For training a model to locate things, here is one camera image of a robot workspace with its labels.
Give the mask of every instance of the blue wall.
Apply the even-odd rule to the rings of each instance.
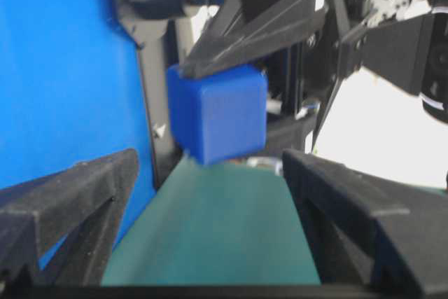
[[[111,0],[0,0],[0,116],[0,188],[132,147],[120,237],[152,198],[137,55]]]

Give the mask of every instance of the green surface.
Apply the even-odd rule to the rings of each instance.
[[[103,285],[319,284],[285,181],[182,160],[114,251]]]

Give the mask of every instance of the blue panel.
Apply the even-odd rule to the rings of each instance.
[[[122,237],[154,191],[135,48],[111,0],[0,0],[0,36],[0,188],[135,148]]]
[[[174,137],[203,165],[263,149],[266,141],[266,78],[240,66],[193,81],[177,66],[167,72]]]

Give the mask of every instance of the blue cube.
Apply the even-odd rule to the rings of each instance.
[[[201,80],[167,71],[171,130],[202,165],[259,151],[266,142],[267,81],[244,65]]]

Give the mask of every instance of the screw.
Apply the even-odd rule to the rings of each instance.
[[[154,138],[161,139],[165,135],[165,131],[167,129],[167,125],[163,124],[162,126],[159,126],[158,124],[154,124],[153,126],[153,132],[154,132]]]
[[[317,39],[316,39],[316,35],[313,34],[311,35],[308,39],[307,39],[307,45],[310,48],[314,48],[314,46],[316,45]]]

